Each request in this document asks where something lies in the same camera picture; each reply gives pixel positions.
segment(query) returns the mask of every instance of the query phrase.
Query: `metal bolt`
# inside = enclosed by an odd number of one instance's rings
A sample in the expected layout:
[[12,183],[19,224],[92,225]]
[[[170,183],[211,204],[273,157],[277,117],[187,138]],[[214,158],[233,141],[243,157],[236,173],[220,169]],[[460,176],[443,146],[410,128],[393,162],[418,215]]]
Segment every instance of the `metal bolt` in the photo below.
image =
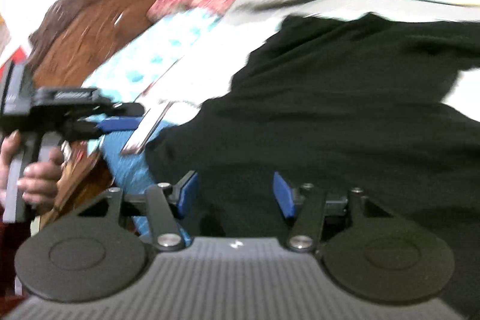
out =
[[289,240],[289,244],[292,248],[296,248],[297,250],[303,250],[305,248],[310,248],[314,244],[314,241],[309,236],[297,235],[293,236]]
[[169,188],[170,186],[170,183],[168,182],[160,182],[160,183],[157,183],[157,186],[160,187],[162,190],[166,189],[166,188]]
[[182,238],[177,234],[163,234],[157,238],[157,243],[162,247],[174,247],[180,244]]
[[314,188],[314,184],[313,183],[304,183],[303,185],[301,185],[301,188],[304,189],[304,190],[312,190]]

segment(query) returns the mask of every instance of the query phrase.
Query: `black garment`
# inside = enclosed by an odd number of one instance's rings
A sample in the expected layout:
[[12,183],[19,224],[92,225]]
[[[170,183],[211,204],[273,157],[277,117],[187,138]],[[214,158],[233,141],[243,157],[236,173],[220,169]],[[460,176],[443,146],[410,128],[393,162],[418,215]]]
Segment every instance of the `black garment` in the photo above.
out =
[[[480,124],[440,100],[459,70],[480,64],[479,37],[477,23],[288,17],[229,94],[147,145],[147,163],[157,181],[258,165],[363,187],[447,240],[457,257],[447,301],[471,313],[480,307]],[[229,203],[226,186],[212,186],[204,204],[225,216],[253,202]],[[274,200],[262,200],[273,210]],[[280,217],[261,214],[263,228],[285,230]]]

